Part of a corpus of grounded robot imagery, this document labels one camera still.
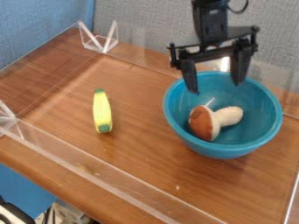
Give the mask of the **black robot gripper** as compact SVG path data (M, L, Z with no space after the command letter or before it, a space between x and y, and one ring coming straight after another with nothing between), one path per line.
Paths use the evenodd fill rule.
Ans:
M228 56L234 84L242 83L247 77L251 57L258 51L259 27L228 25L228 11L240 14L247 7L248 2L242 10L232 10L230 0L191 0L192 22L199 39L187 45L171 43L168 50L171 66L182 69L187 89L194 94L199 93L195 63Z

